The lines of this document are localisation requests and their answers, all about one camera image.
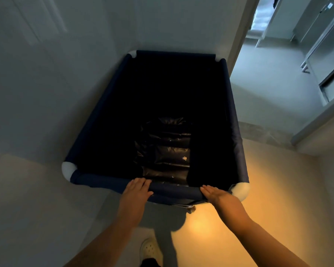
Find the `left hand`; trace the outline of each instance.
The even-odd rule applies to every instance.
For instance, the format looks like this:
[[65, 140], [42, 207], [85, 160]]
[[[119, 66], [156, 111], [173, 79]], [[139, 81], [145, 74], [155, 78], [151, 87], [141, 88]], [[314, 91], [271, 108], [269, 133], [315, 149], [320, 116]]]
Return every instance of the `left hand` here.
[[135, 228], [140, 223], [147, 199], [153, 194], [149, 191], [151, 180], [135, 178], [131, 180], [120, 198], [117, 220]]

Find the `foot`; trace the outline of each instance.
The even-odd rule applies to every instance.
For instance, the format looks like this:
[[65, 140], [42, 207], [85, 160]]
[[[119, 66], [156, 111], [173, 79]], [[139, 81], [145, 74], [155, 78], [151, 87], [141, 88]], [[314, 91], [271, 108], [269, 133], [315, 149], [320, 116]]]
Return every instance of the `foot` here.
[[147, 258], [154, 258], [157, 263], [161, 266], [163, 264], [163, 255], [158, 247], [158, 243], [153, 238], [148, 238], [143, 241], [143, 244], [140, 248], [140, 263]]

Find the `forearm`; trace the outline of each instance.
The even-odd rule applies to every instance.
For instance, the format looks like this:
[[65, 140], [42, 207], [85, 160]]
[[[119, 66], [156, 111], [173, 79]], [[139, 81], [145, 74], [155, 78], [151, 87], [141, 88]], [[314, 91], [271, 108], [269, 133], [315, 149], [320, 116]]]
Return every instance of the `forearm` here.
[[236, 233], [236, 237], [258, 267], [309, 267], [254, 221], [246, 231]]
[[114, 220], [65, 267], [113, 267], [129, 242], [133, 229], [125, 221]]

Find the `right hand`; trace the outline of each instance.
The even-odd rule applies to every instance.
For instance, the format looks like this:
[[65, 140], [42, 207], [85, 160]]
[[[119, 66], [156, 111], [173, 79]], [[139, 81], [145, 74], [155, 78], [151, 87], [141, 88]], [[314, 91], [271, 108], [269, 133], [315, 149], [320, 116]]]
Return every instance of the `right hand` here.
[[237, 197], [210, 185], [203, 185], [200, 191], [213, 204], [221, 220], [236, 236], [244, 234], [253, 224]]

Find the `white corner cap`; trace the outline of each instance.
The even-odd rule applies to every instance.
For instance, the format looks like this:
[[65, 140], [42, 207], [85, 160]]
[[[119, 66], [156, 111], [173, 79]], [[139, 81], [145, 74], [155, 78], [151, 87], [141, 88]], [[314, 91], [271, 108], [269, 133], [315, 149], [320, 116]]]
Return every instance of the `white corner cap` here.
[[136, 56], [137, 56], [137, 52], [136, 52], [136, 50], [133, 50], [133, 51], [129, 52], [129, 54], [130, 54], [133, 58], [136, 58]]
[[72, 176], [73, 172], [75, 172], [76, 169], [77, 169], [77, 166], [74, 165], [71, 162], [66, 162], [65, 161], [65, 162], [62, 163], [62, 173], [63, 173], [63, 176], [69, 182], [71, 180], [71, 176]]
[[231, 191], [242, 202], [249, 194], [250, 183], [237, 183]]
[[223, 59], [223, 57], [218, 56], [218, 55], [215, 56], [215, 61], [216, 61], [216, 62], [219, 62], [221, 59]]

